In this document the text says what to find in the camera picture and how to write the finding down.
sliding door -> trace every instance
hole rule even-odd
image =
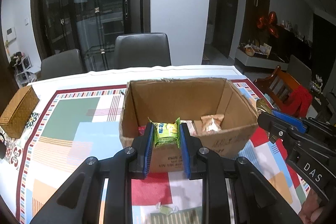
[[[114,68],[115,39],[130,33],[129,0],[43,0],[53,54],[78,48],[88,71]]]
[[[68,0],[43,0],[45,31],[53,54],[75,47]]]

green snack packet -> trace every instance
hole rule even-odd
[[[154,147],[176,143],[180,148],[180,118],[175,123],[152,122],[154,125]]]

black chair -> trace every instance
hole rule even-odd
[[[294,55],[291,55],[287,71],[288,74],[294,77],[306,89],[309,89],[311,81],[311,70],[303,62]]]
[[[78,49],[52,55],[41,62],[41,80],[85,73]]]
[[[115,40],[114,53],[115,69],[171,66],[165,33],[120,35]]]

screw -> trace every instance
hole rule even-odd
[[[201,154],[205,155],[205,154],[209,153],[209,149],[207,149],[206,147],[201,147],[201,148],[199,149],[199,152],[200,152]]]
[[[88,165],[93,165],[96,161],[97,161],[97,158],[96,158],[96,157],[89,157],[89,158],[86,159],[85,162],[86,162]]]
[[[240,164],[246,164],[246,163],[247,163],[247,158],[245,158],[245,157],[239,157],[239,158],[238,158],[238,162],[239,162]]]
[[[126,147],[125,148],[125,153],[126,154],[133,154],[135,149],[133,147]]]

tablecloth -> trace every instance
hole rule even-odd
[[[191,77],[227,78],[248,99],[262,96],[233,66],[131,68],[33,83],[40,102],[22,137],[6,138],[6,156],[0,160],[0,194],[20,223],[29,224],[88,156],[104,159],[122,149],[118,124],[129,80]],[[299,212],[309,187],[284,162],[281,140],[271,144],[259,128],[239,156],[247,157]],[[106,187],[105,183],[101,215]],[[178,212],[161,214],[159,202]],[[202,182],[187,180],[183,172],[149,174],[144,181],[132,181],[134,223],[200,223],[201,206]]]

